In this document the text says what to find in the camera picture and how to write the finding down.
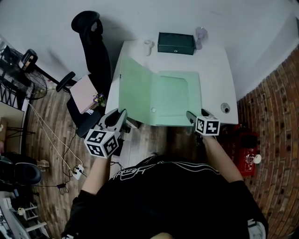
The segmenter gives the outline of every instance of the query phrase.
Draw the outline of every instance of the green folder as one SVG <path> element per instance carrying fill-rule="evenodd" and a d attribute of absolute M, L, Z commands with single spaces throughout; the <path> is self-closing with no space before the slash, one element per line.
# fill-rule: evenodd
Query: green folder
<path fill-rule="evenodd" d="M 150 71 L 122 56 L 119 112 L 153 126 L 191 126 L 186 111 L 201 115 L 199 74 L 191 71 Z"/>

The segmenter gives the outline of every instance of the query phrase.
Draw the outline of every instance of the white cable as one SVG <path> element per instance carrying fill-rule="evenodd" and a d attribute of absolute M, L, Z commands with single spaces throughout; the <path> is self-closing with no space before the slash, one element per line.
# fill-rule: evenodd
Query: white cable
<path fill-rule="evenodd" d="M 31 106 L 31 108 L 35 111 L 35 113 L 37 114 L 37 117 L 39 117 L 39 118 L 41 118 L 41 120 L 44 122 L 44 124 L 49 128 L 49 130 L 58 138 L 58 140 L 60 141 L 60 142 L 62 142 L 63 143 L 63 141 L 61 141 L 61 139 L 53 132 L 53 130 L 46 124 L 46 122 L 42 119 L 42 117 L 39 115 L 39 113 L 36 111 L 36 109 L 30 104 L 30 103 L 28 103 L 30 106 Z M 74 152 L 65 144 L 65 143 L 63 143 L 71 152 L 72 152 L 72 154 L 81 162 L 81 164 L 82 164 L 82 166 L 83 166 L 83 162 L 82 162 L 82 160 L 81 159 L 79 159 L 75 154 L 74 154 Z"/>
<path fill-rule="evenodd" d="M 48 136 L 48 134 L 47 134 L 47 132 L 46 132 L 46 130 L 45 130 L 45 128 L 43 127 L 43 124 L 42 124 L 42 122 L 40 121 L 40 119 L 39 119 L 39 117 L 38 117 L 38 115 L 36 114 L 36 116 L 37 116 L 37 119 L 38 119 L 38 121 L 40 122 L 40 124 L 41 124 L 41 126 L 42 126 L 42 128 L 43 128 L 43 130 L 44 130 L 44 132 L 46 133 L 46 135 L 47 135 L 47 137 L 48 137 L 48 139 L 50 140 L 50 142 L 51 142 L 51 144 L 52 144 L 52 146 L 54 147 L 54 149 L 57 151 L 57 153 L 59 154 L 59 156 L 62 158 L 62 160 L 64 161 L 64 163 L 67 165 L 67 167 L 70 169 L 70 171 L 71 171 L 71 174 L 73 174 L 73 171 L 71 170 L 71 168 L 70 168 L 70 166 L 69 166 L 69 164 L 64 160 L 64 158 L 61 156 L 61 154 L 59 153 L 59 151 L 57 150 L 57 148 L 54 146 L 54 144 L 52 143 L 52 141 L 51 141 L 51 139 L 50 139 L 50 137 Z"/>

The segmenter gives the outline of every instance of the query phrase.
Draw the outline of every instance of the black and white marker cube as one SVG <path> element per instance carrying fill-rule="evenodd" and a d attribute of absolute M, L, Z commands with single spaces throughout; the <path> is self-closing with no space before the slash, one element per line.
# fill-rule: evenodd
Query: black and white marker cube
<path fill-rule="evenodd" d="M 220 122 L 214 116 L 198 116 L 195 131 L 201 135 L 219 135 Z"/>
<path fill-rule="evenodd" d="M 118 148 L 120 132 L 89 130 L 84 143 L 88 152 L 96 157 L 108 158 Z"/>

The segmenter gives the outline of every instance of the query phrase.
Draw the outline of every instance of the red brick wall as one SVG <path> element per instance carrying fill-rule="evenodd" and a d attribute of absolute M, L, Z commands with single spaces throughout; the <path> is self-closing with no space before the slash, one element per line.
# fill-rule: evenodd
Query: red brick wall
<path fill-rule="evenodd" d="M 299 50 L 238 101 L 239 122 L 259 134 L 262 162 L 245 179 L 269 222 L 269 238 L 299 226 Z"/>

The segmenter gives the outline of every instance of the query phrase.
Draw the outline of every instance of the small plant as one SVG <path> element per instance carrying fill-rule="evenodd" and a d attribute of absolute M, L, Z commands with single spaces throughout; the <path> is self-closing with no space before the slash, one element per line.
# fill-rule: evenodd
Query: small plant
<path fill-rule="evenodd" d="M 93 96 L 93 101 L 97 106 L 105 107 L 107 104 L 107 100 L 103 94 L 96 94 Z"/>

